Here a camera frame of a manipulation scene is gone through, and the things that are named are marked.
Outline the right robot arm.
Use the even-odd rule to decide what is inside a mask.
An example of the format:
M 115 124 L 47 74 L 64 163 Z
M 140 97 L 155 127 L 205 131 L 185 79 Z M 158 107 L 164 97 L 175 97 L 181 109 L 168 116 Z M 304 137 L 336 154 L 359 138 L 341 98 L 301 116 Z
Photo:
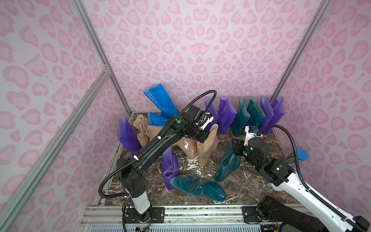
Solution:
M 330 232 L 366 232 L 369 222 L 341 210 L 310 187 L 296 170 L 282 159 L 271 157 L 270 147 L 261 138 L 232 140 L 233 153 L 244 157 L 273 186 L 289 193 L 309 209 Z

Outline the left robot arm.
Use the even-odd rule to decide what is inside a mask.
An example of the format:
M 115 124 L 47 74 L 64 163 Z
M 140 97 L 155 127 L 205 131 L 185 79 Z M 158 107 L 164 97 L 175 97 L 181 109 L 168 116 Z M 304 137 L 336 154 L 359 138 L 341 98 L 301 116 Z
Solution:
M 146 193 L 149 182 L 145 179 L 145 174 L 148 169 L 158 157 L 182 138 L 189 137 L 198 142 L 205 142 L 209 134 L 208 130 L 199 127 L 193 119 L 188 121 L 187 118 L 171 117 L 145 147 L 126 163 L 119 162 L 118 166 L 122 169 L 118 172 L 120 183 L 127 190 L 130 205 L 142 222 L 148 222 L 152 209 Z

